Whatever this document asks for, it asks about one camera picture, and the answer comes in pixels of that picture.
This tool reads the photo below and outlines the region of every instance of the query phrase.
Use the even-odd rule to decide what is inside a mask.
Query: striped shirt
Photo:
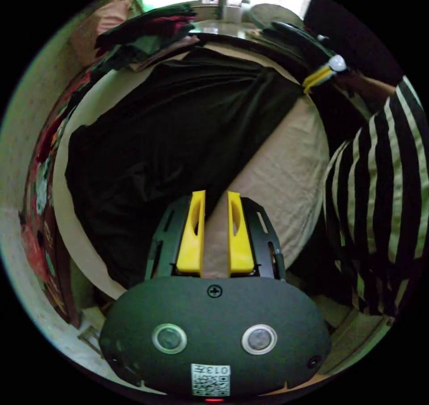
[[[406,76],[325,174],[324,218],[350,304],[396,317],[428,257],[429,126]]]

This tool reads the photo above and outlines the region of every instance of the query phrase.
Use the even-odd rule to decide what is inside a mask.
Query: bed
[[[247,50],[208,43],[206,48],[222,54],[273,67],[287,79],[296,80],[272,60]],[[186,54],[174,58],[181,59]],[[53,172],[53,205],[58,229],[70,256],[85,276],[100,290],[118,299],[125,289],[113,281],[104,262],[83,231],[64,177],[70,135],[80,125],[93,123],[142,83],[151,73],[111,71],[84,97],[70,117],[61,138]],[[297,101],[275,132],[229,186],[264,206],[279,236],[286,269],[311,236],[322,200],[321,183],[329,162],[328,140],[318,110],[309,96]],[[227,277],[226,194],[206,223],[203,274]]]

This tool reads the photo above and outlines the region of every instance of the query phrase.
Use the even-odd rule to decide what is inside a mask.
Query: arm
[[[380,104],[384,104],[388,97],[394,95],[396,89],[391,85],[357,73],[337,76],[336,81],[342,89],[352,89],[361,97]]]

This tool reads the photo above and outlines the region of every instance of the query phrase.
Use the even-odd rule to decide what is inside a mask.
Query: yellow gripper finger
[[[206,191],[193,192],[176,263],[179,272],[199,274],[200,277],[204,253],[205,207]]]
[[[332,74],[334,74],[334,72],[329,67],[329,65],[325,65],[314,72],[312,75],[308,76],[303,82],[304,94],[308,94],[313,86],[316,86],[323,80],[326,80]]]
[[[228,257],[230,276],[250,274],[255,267],[240,194],[230,191],[228,191]]]

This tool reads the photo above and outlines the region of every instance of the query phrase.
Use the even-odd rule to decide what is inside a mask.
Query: black clothing
[[[67,184],[109,275],[141,282],[168,204],[206,190],[210,216],[228,185],[302,95],[276,70],[195,48],[70,138]]]

